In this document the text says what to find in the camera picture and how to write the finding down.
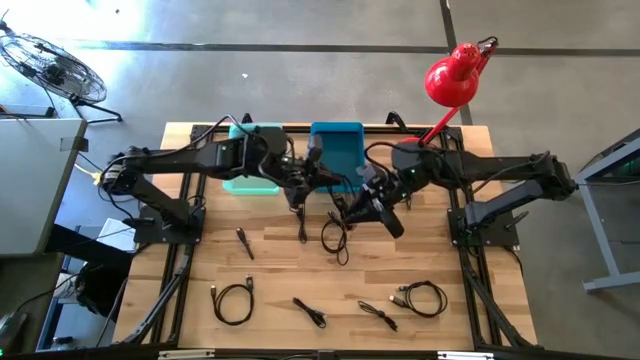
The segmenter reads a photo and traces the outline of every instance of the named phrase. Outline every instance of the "blue container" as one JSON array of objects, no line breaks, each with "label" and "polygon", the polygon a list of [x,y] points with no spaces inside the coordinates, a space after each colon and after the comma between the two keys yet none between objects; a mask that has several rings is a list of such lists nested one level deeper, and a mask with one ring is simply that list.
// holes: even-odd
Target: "blue container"
[{"label": "blue container", "polygon": [[[256,126],[260,127],[282,127],[279,123],[259,123],[259,124],[242,124],[242,128],[252,131]],[[229,126],[229,138],[237,138],[245,134],[232,124]],[[233,195],[278,195],[280,187],[271,180],[255,177],[255,176],[238,176],[233,180],[225,180],[222,182],[222,188]]]},{"label": "blue container", "polygon": [[[364,127],[357,122],[315,122],[311,124],[311,135],[322,139],[320,162],[331,171],[346,175],[354,190],[362,186],[363,180],[356,168],[364,165]],[[345,186],[333,186],[335,192],[350,192]]]}]

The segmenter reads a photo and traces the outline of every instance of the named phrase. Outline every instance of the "yellow cable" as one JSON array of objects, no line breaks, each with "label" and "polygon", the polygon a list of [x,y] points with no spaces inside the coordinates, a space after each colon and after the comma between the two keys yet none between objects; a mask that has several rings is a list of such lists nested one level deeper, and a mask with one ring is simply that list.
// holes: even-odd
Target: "yellow cable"
[{"label": "yellow cable", "polygon": [[92,173],[91,171],[83,168],[82,166],[78,165],[78,164],[73,164],[73,166],[76,167],[76,169],[82,171],[83,173],[91,176],[93,178],[93,185],[98,185],[100,183],[100,173],[99,172],[95,172]]}]

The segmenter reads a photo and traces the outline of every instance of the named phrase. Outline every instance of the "lamp shade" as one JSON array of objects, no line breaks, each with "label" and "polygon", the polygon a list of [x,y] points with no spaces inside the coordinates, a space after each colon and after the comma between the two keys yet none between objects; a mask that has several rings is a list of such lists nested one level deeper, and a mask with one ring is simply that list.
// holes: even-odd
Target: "lamp shade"
[{"label": "lamp shade", "polygon": [[478,90],[480,49],[475,44],[462,43],[451,56],[438,60],[424,77],[427,94],[442,106],[465,105]]}]

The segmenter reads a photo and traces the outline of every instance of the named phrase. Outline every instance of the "wooden tabletop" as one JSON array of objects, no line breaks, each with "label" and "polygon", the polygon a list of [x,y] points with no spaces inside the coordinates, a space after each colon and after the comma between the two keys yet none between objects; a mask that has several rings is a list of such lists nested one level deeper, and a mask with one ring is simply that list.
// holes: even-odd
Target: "wooden tabletop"
[{"label": "wooden tabletop", "polygon": [[[188,143],[195,123],[167,123],[163,149]],[[492,156],[493,148],[485,126],[463,126],[465,148],[480,156]],[[307,135],[292,134],[298,154],[304,154]],[[373,141],[398,142],[402,135],[366,135]],[[374,148],[370,155],[390,166],[388,148]],[[177,197],[181,175],[156,175],[154,183]],[[486,186],[478,199],[502,191],[498,183]],[[202,242],[196,247],[186,297],[181,348],[272,348],[272,349],[359,349],[434,350],[471,349],[469,319],[462,286],[460,262],[450,245],[446,221],[448,193],[428,186],[414,194],[412,210],[396,206],[406,231],[394,240],[380,223],[359,224],[350,233],[350,260],[337,264],[334,254],[320,244],[320,230],[333,209],[327,194],[311,194],[307,200],[309,241],[301,244],[299,223],[289,212],[284,195],[232,196],[222,181],[207,179],[207,220]],[[244,228],[255,261],[251,261],[235,234]],[[331,246],[337,236],[332,233]],[[151,245],[134,260],[124,294],[114,341],[130,334],[155,302],[167,253],[163,244]],[[501,248],[487,248],[494,298],[521,334],[535,343],[527,296],[518,265]],[[251,320],[230,327],[213,314],[209,289],[244,283],[251,274],[255,283],[255,309]],[[425,319],[388,301],[399,285],[431,280],[446,292],[449,307],[433,319]],[[308,306],[327,314],[327,327],[317,328],[308,315],[292,303],[298,297]],[[435,295],[426,288],[413,292],[417,308],[433,311]],[[385,311],[398,325],[391,331],[382,319],[359,309],[363,300]],[[166,339],[174,302],[167,307],[163,340]],[[484,307],[478,307],[483,333],[488,338]],[[232,291],[224,299],[223,313],[240,319],[248,310],[248,296]]]}]

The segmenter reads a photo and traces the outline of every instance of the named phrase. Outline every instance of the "electric fan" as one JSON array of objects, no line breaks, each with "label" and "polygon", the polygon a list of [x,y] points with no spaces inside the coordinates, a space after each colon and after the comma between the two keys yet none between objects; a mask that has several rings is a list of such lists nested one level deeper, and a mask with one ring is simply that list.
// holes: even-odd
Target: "electric fan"
[{"label": "electric fan", "polygon": [[21,75],[45,91],[68,99],[80,117],[78,106],[89,106],[116,116],[88,123],[122,121],[117,112],[95,105],[107,97],[107,89],[98,74],[82,61],[46,40],[16,34],[1,20],[0,30],[5,32],[0,37],[0,54]]}]

